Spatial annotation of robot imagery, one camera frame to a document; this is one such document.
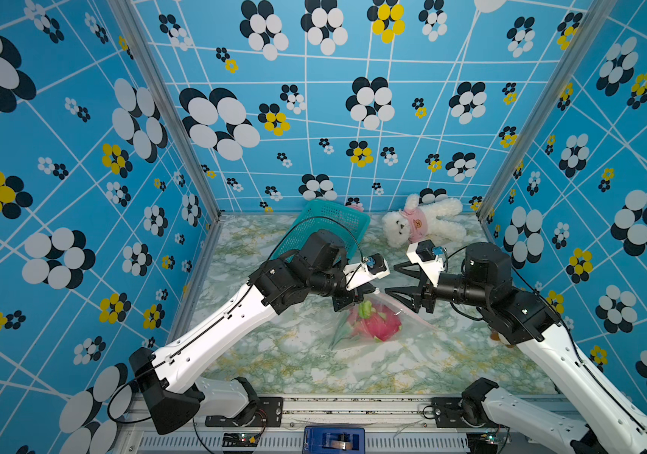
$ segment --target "white teddy bear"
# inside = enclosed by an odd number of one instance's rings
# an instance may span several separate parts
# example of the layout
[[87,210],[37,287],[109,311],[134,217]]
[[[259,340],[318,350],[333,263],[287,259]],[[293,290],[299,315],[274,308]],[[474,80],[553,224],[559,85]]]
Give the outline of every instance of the white teddy bear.
[[419,205],[419,195],[407,197],[404,209],[384,214],[384,236],[392,248],[417,243],[427,234],[440,235],[454,241],[464,240],[467,232],[456,222],[438,219],[462,213],[462,202],[446,198],[428,205]]

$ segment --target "vent grille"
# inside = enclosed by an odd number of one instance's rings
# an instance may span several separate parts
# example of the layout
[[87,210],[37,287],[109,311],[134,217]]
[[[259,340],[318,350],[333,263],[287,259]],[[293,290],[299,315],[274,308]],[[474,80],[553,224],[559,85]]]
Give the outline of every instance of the vent grille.
[[[367,432],[366,452],[399,454],[400,452],[469,452],[466,434],[399,434]],[[211,450],[222,450],[222,432],[202,435],[203,443]],[[200,454],[200,442],[194,433],[158,435],[145,432],[139,446],[139,454],[174,452],[174,454]],[[246,451],[251,448],[225,448],[225,452]],[[269,432],[263,436],[255,452],[296,452],[303,449],[303,433]]]

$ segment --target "teal plastic basket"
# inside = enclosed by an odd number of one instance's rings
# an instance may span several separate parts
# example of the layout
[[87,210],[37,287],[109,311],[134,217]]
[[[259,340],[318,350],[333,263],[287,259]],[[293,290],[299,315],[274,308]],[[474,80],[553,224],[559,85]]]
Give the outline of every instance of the teal plastic basket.
[[[308,202],[305,208],[303,208],[303,212],[296,218],[296,222],[294,222],[293,225],[296,225],[302,220],[308,219],[312,216],[326,216],[327,218],[340,222],[351,231],[356,238],[356,241],[359,243],[364,239],[366,229],[369,228],[370,218],[366,214],[349,206],[339,205],[329,201],[322,201],[321,199],[315,199]],[[312,233],[316,233],[321,229],[326,229],[331,233],[338,235],[339,238],[344,241],[347,257],[349,259],[358,255],[356,242],[351,238],[351,235],[349,235],[346,230],[328,219],[317,218],[311,219],[310,221],[304,222],[296,227],[296,230],[291,232],[291,234],[283,240],[278,249],[275,250],[273,258],[275,259],[287,250],[301,249],[301,247],[306,243],[306,240],[308,240],[308,237]]]

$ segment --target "dragon fruit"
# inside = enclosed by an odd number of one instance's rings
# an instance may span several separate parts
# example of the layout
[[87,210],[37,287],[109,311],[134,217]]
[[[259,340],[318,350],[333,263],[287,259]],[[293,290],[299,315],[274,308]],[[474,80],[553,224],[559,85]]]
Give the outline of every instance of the dragon fruit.
[[352,326],[352,337],[361,335],[380,342],[389,340],[402,329],[399,316],[389,306],[372,304],[369,300],[360,303],[358,308],[352,307],[347,322]]

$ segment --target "plastic bag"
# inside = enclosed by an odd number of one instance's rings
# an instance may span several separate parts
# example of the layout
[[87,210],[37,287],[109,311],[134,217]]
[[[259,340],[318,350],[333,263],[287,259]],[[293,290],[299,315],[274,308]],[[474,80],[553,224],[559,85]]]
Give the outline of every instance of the plastic bag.
[[396,340],[401,331],[411,335],[422,332],[422,328],[434,329],[391,296],[367,294],[364,301],[339,314],[330,348],[341,350]]

